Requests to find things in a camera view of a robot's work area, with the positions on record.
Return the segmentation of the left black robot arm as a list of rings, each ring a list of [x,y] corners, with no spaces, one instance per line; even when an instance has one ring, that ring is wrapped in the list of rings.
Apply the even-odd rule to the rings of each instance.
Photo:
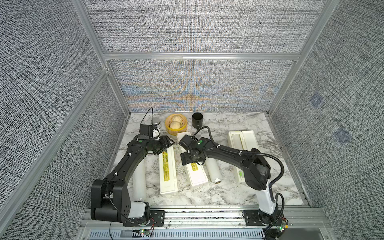
[[[91,219],[127,223],[134,220],[146,224],[151,219],[146,202],[132,201],[128,183],[142,160],[153,153],[159,155],[174,145],[167,136],[158,139],[134,138],[118,165],[102,180],[95,180],[91,190]]]

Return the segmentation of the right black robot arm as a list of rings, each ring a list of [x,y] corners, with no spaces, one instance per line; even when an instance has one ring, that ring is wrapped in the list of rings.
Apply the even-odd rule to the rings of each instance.
[[[179,140],[180,146],[186,150],[181,153],[182,164],[203,164],[207,159],[215,159],[242,170],[245,183],[257,191],[259,222],[266,226],[275,224],[284,210],[279,209],[272,190],[272,186],[284,175],[282,161],[256,148],[248,151],[222,146],[214,141],[208,126],[203,129],[208,130],[208,138],[197,139],[196,135],[185,135]]]

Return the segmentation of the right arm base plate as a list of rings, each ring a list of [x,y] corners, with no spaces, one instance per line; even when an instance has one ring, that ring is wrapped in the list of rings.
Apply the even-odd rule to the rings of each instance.
[[[268,215],[260,210],[244,210],[242,216],[247,226],[280,226],[288,223],[288,219],[281,210],[276,209],[274,213]]]

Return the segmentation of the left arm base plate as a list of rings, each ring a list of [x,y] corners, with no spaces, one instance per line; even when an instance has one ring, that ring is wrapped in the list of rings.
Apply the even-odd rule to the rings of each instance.
[[[153,211],[150,210],[149,214],[146,213],[141,218],[134,218],[131,220],[125,220],[123,226],[125,227],[163,227],[165,221],[165,211]]]

